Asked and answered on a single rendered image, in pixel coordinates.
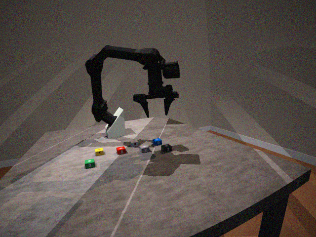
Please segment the blue block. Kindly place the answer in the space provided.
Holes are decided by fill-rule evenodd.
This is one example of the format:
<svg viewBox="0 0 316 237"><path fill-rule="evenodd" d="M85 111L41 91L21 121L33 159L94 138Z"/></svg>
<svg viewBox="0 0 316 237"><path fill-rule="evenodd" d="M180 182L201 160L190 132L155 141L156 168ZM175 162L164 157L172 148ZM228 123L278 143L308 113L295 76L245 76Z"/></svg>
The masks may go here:
<svg viewBox="0 0 316 237"><path fill-rule="evenodd" d="M159 139L159 138L157 138L157 139L153 139L153 144L154 144L155 146L157 146L157 145L161 145L161 144L162 144L162 140L161 140L161 139Z"/></svg>

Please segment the red block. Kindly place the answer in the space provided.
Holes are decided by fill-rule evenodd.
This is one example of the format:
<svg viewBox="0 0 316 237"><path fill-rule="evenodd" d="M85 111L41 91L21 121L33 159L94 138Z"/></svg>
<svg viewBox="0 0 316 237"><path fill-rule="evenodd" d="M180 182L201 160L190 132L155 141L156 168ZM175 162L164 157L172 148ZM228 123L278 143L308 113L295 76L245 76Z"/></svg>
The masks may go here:
<svg viewBox="0 0 316 237"><path fill-rule="evenodd" d="M117 153L118 153L118 155L126 154L125 147L124 146L123 147L118 147L117 148Z"/></svg>

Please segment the green block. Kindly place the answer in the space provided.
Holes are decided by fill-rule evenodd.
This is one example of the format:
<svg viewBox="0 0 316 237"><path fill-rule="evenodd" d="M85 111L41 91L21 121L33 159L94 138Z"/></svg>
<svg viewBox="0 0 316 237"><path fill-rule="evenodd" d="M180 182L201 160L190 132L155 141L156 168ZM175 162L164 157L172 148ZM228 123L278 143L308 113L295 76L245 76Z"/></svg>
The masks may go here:
<svg viewBox="0 0 316 237"><path fill-rule="evenodd" d="M85 168L93 168L95 167L95 161L94 161L94 158L93 159L88 159L88 160L85 160Z"/></svg>

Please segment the yellow block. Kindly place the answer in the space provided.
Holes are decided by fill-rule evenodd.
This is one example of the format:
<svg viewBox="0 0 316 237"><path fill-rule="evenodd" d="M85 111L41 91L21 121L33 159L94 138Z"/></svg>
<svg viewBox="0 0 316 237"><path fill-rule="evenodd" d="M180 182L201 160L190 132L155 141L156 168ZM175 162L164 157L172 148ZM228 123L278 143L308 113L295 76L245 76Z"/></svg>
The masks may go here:
<svg viewBox="0 0 316 237"><path fill-rule="evenodd" d="M96 156L104 155L103 148L95 149Z"/></svg>

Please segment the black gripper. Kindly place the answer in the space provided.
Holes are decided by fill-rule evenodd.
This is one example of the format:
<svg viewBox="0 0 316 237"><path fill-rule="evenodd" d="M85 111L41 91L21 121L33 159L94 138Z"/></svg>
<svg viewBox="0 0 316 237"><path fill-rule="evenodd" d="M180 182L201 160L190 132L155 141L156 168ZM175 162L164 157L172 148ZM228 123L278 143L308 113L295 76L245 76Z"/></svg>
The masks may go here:
<svg viewBox="0 0 316 237"><path fill-rule="evenodd" d="M155 86L161 86L163 84L162 79L152 79L148 80L148 85L149 85L149 95L146 94L134 94L133 95L133 101L140 103L141 106L143 107L147 118L149 118L149 110L148 110L148 102L146 99L154 99L158 98L157 96L151 96L151 86L152 84L155 84ZM175 98L179 98L179 93L177 91L173 91L172 93L169 94L169 97L165 97L164 99L164 110L165 110L165 115L168 114L169 107Z"/></svg>

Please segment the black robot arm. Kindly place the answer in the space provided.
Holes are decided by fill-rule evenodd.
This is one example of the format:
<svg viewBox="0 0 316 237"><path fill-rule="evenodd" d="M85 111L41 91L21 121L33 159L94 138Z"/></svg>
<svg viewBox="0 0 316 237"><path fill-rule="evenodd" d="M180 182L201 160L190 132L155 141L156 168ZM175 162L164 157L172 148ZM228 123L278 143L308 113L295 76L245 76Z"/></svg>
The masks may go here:
<svg viewBox="0 0 316 237"><path fill-rule="evenodd" d="M110 127L117 116L113 116L107 111L107 101L102 97L101 73L103 62L107 57L139 62L144 65L144 70L148 70L148 80L162 79L162 73L165 79L180 77L178 61L166 63L166 60L160 55L156 48L132 49L106 45L98 54L92 55L91 58L86 61L85 66L90 75L92 85L92 114L97 122L102 120ZM172 92L172 85L163 87L162 84L161 86L152 84L151 86L151 96L157 96L158 98L169 97L169 94Z"/></svg>

